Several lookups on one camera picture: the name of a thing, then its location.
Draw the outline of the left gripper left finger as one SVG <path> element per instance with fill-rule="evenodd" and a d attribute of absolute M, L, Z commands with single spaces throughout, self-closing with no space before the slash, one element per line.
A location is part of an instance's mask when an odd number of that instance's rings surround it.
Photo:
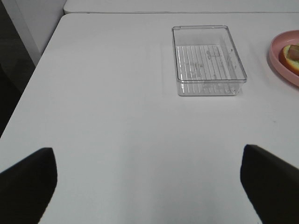
<path fill-rule="evenodd" d="M 57 186 L 53 149 L 41 148 L 0 174 L 0 222 L 37 224 Z"/>

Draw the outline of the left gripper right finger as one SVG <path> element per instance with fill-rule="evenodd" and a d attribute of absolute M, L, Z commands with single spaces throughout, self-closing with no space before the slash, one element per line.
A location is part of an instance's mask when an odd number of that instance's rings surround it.
<path fill-rule="evenodd" d="M 257 145 L 246 145 L 240 180 L 263 224 L 299 222 L 298 168 Z"/>

